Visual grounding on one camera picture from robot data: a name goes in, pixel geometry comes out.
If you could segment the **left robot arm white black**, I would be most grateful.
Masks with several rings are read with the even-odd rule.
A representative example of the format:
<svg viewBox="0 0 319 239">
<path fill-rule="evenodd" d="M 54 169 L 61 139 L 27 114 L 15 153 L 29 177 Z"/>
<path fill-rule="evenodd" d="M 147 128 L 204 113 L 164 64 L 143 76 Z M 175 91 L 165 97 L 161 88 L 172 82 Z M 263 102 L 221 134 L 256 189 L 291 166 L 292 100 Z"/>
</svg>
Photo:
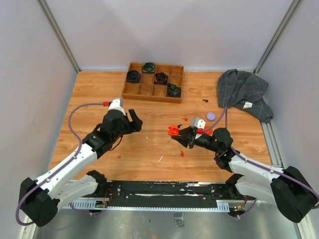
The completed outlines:
<svg viewBox="0 0 319 239">
<path fill-rule="evenodd" d="M 36 179 L 25 178 L 20 185 L 15 219 L 21 226 L 47 225 L 58 211 L 74 200 L 89 194 L 103 196 L 107 191 L 106 178 L 90 171 L 83 178 L 70 182 L 88 164 L 114 149 L 114 143 L 124 135 L 139 132 L 143 121 L 135 111 L 124 112 L 122 107 L 109 108 L 100 124 L 62 162 Z"/>
</svg>

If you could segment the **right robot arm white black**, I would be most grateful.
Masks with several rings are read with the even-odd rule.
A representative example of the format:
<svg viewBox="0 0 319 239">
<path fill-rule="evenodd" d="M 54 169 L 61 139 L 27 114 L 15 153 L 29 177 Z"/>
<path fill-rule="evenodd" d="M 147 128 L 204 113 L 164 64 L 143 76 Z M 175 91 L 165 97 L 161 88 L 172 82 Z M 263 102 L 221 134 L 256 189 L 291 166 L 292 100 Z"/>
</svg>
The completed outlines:
<svg viewBox="0 0 319 239">
<path fill-rule="evenodd" d="M 247 157 L 232 147 L 233 139 L 226 128 L 218 128 L 209 135 L 201 128 L 189 126 L 171 130 L 169 135 L 184 147 L 199 146 L 215 152 L 216 164 L 233 173 L 226 181 L 226 194 L 231 199 L 243 195 L 265 201 L 294 223 L 319 207 L 318 193 L 297 168 L 275 168 Z"/>
</svg>

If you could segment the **orange earbud charging case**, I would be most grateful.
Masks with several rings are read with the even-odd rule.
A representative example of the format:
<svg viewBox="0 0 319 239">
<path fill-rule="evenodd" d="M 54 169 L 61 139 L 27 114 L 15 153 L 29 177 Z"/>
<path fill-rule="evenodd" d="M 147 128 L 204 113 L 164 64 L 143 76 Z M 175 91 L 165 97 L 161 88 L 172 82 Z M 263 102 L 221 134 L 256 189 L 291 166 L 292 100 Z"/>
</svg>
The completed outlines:
<svg viewBox="0 0 319 239">
<path fill-rule="evenodd" d="M 179 127 L 176 125 L 171 125 L 168 127 L 167 133 L 170 136 L 178 136 L 179 135 Z"/>
</svg>

